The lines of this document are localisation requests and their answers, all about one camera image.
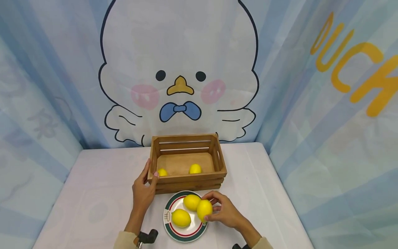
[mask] black device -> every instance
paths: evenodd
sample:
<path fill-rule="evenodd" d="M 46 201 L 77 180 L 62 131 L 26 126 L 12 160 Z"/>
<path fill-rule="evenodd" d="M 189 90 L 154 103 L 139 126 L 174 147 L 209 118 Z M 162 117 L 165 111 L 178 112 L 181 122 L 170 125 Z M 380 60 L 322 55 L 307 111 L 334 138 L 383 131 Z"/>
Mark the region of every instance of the black device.
<path fill-rule="evenodd" d="M 138 241 L 136 246 L 138 248 L 141 248 L 142 244 L 153 244 L 158 236 L 159 232 L 155 229 L 152 229 L 149 234 L 140 232 L 140 234 L 138 234 Z"/>
<path fill-rule="evenodd" d="M 240 245 L 235 244 L 232 249 L 251 249 L 248 245 L 245 245 L 243 248 L 240 247 Z"/>

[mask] beige sleeve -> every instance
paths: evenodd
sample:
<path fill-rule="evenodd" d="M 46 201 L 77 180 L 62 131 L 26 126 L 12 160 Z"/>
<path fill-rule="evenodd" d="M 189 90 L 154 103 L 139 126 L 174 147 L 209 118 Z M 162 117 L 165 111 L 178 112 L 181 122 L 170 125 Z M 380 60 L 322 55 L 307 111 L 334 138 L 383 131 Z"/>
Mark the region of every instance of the beige sleeve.
<path fill-rule="evenodd" d="M 265 237 L 262 237 L 252 249 L 272 249 L 272 246 Z"/>
<path fill-rule="evenodd" d="M 137 235 L 125 231 L 119 232 L 119 235 L 117 236 L 115 245 L 113 246 L 113 249 L 133 249 L 137 248 L 136 245 L 134 245 L 134 239 L 137 238 Z"/>

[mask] duck beak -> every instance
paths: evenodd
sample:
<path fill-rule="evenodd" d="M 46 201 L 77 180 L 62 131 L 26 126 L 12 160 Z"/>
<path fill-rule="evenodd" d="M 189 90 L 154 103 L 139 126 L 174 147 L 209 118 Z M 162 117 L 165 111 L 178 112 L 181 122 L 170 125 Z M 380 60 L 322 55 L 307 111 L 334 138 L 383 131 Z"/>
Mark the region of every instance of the duck beak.
<path fill-rule="evenodd" d="M 187 81 L 181 75 L 176 78 L 174 85 L 167 89 L 167 95 L 172 95 L 179 92 L 185 92 L 193 95 L 193 88 L 187 85 Z"/>

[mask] plate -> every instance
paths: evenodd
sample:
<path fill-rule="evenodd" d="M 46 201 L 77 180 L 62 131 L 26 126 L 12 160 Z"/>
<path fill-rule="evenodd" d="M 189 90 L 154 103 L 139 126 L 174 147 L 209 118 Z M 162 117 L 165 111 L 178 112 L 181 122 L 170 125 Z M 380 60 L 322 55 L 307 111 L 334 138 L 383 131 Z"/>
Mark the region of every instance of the plate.
<path fill-rule="evenodd" d="M 202 234 L 206 231 L 207 223 L 203 223 L 200 221 L 196 212 L 190 211 L 185 208 L 183 204 L 184 197 L 194 194 L 202 198 L 200 195 L 193 191 L 181 191 L 173 195 L 166 204 L 166 207 L 163 211 L 163 224 L 166 232 L 170 237 L 181 243 L 189 243 L 197 240 L 202 236 Z M 176 209 L 183 209 L 189 213 L 191 216 L 191 224 L 188 227 L 180 228 L 172 223 L 172 212 Z"/>

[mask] table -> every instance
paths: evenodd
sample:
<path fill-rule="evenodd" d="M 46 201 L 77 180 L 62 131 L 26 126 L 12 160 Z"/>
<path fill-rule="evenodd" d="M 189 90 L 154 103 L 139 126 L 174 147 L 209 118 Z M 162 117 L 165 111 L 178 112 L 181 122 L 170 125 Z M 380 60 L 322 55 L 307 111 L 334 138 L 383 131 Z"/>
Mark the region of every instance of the table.
<path fill-rule="evenodd" d="M 219 190 L 274 249 L 308 249 L 312 244 L 260 143 L 221 145 L 228 174 Z M 133 204 L 131 185 L 142 171 L 150 148 L 83 150 L 65 182 L 34 249 L 110 249 L 123 230 Z M 143 248 L 230 249 L 244 240 L 235 230 L 209 223 L 203 236 L 180 244 L 166 233 L 162 214 L 173 194 L 156 195 L 142 231 L 157 229 L 153 245 Z"/>

